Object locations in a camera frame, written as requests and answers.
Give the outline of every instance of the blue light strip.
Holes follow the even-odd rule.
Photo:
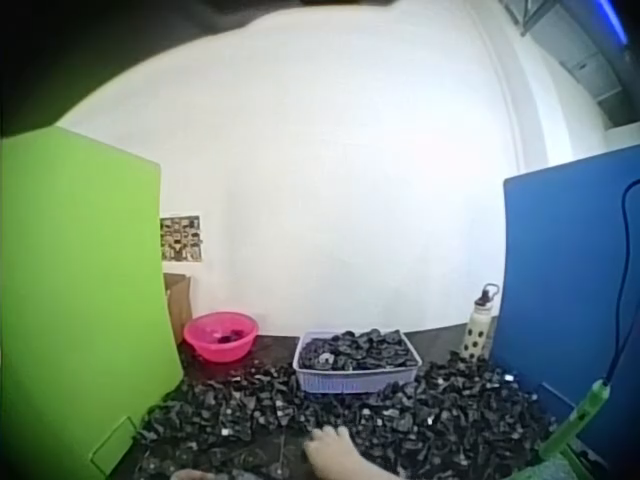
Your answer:
[[[598,0],[598,3],[602,5],[602,8],[604,9],[604,13],[607,14],[607,17],[609,18],[611,25],[613,25],[613,29],[618,34],[618,38],[620,38],[620,41],[622,42],[622,44],[623,45],[628,44],[629,39],[627,38],[627,34],[625,33],[624,28],[622,28],[622,23],[620,23],[620,18],[618,17],[618,14],[614,10],[613,5],[611,5],[611,0]]]

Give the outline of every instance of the basket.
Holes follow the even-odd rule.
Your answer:
[[[416,352],[411,342],[401,333],[402,340],[407,344],[409,351],[418,361],[415,367],[386,368],[380,370],[366,370],[353,372],[320,372],[300,368],[299,358],[302,348],[314,338],[331,338],[340,332],[307,332],[296,348],[293,357],[293,368],[296,371],[298,382],[302,390],[308,393],[372,393],[382,390],[387,384],[398,382],[412,382],[418,368],[422,366],[422,359]]]

